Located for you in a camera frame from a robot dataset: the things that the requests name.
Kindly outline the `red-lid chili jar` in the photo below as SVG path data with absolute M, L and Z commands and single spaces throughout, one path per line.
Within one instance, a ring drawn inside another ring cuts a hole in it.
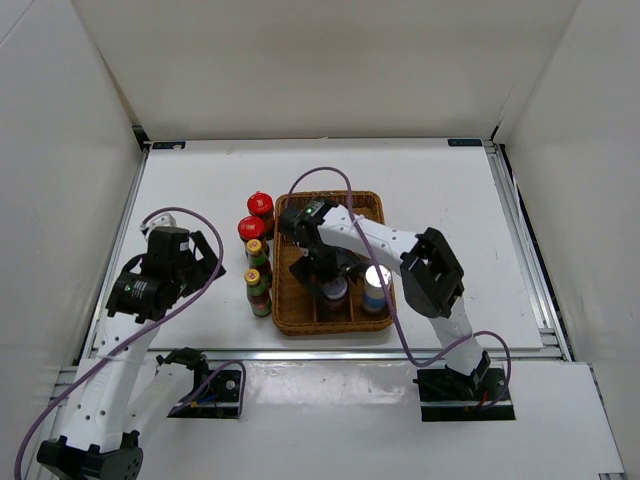
M 266 229 L 261 218 L 253 215 L 242 218 L 238 222 L 237 232 L 244 244 L 250 240 L 259 240 L 262 243 L 263 250 L 269 253 Z

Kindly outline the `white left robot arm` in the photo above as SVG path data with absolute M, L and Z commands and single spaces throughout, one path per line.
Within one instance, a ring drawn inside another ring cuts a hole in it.
M 211 368 L 202 351 L 188 347 L 158 357 L 151 383 L 133 393 L 161 325 L 225 273 L 201 231 L 168 224 L 142 231 L 146 251 L 125 264 L 107 300 L 103 345 L 58 397 L 72 410 L 68 423 L 38 448 L 37 462 L 60 479 L 135 479 L 144 446 L 166 417 L 244 400 L 242 362 Z

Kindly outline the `white-lid dark sauce jar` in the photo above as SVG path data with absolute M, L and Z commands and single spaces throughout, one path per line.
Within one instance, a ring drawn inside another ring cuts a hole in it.
M 321 287 L 324 308 L 330 313 L 342 312 L 348 304 L 348 282 L 344 277 L 337 277 L 325 282 Z

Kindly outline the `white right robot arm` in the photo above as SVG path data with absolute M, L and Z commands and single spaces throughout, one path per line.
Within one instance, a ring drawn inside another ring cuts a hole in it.
M 445 352 L 441 388 L 464 400 L 484 389 L 489 355 L 473 337 L 463 300 L 464 271 L 440 231 L 394 229 L 321 197 L 303 207 L 286 206 L 277 224 L 302 251 L 290 273 L 315 297 L 322 295 L 323 284 L 338 277 L 354 280 L 368 265 L 396 273 L 406 304 L 429 319 Z

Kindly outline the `yellow-cap green-label sauce bottle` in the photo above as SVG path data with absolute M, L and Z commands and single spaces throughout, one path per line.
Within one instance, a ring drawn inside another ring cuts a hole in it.
M 270 285 L 272 281 L 272 268 L 268 255 L 263 249 L 262 242 L 251 239 L 245 245 L 249 268 L 257 270 L 265 282 Z

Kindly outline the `red-lid sauce jar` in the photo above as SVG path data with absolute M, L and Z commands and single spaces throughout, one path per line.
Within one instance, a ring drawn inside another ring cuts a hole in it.
M 270 195 L 257 191 L 247 200 L 247 208 L 250 215 L 259 217 L 265 227 L 265 234 L 272 239 L 275 231 L 274 202 Z

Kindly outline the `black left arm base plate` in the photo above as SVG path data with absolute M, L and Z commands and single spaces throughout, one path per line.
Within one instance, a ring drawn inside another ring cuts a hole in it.
M 202 350 L 174 349 L 156 357 L 158 366 L 182 365 L 193 374 L 193 389 L 168 414 L 169 418 L 238 419 L 244 408 L 247 369 L 240 360 L 212 368 Z

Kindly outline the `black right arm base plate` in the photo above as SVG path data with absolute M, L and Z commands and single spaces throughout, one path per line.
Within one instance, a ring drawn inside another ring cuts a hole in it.
M 514 405 L 502 367 L 488 370 L 473 390 L 455 383 L 446 368 L 421 369 L 413 383 L 418 388 L 423 422 L 514 421 Z

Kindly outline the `silver-lid blue-label spice jar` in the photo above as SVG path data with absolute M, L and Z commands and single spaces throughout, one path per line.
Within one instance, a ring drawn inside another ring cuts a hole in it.
M 362 308 L 366 313 L 379 314 L 384 312 L 388 305 L 383 291 L 383 286 L 391 288 L 392 274 L 383 265 L 379 271 L 374 265 L 370 265 L 364 273 L 364 287 Z

